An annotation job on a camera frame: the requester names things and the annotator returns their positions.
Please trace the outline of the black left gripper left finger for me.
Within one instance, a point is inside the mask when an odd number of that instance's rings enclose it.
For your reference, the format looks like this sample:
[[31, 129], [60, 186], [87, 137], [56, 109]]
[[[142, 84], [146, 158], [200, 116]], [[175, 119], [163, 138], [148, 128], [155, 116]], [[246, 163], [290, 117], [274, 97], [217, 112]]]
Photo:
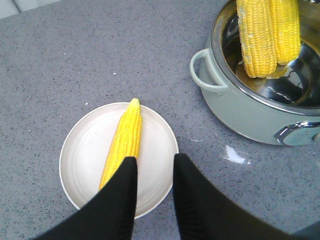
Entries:
[[126, 157], [113, 177], [75, 214], [38, 240], [129, 240], [137, 204], [138, 169]]

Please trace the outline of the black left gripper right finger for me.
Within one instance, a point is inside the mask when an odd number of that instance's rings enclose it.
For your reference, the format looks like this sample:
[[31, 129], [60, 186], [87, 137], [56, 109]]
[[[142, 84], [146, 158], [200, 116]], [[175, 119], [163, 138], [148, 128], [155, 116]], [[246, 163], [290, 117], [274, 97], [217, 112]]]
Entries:
[[184, 153], [174, 156], [173, 198], [183, 240], [296, 240], [243, 210], [198, 170]]

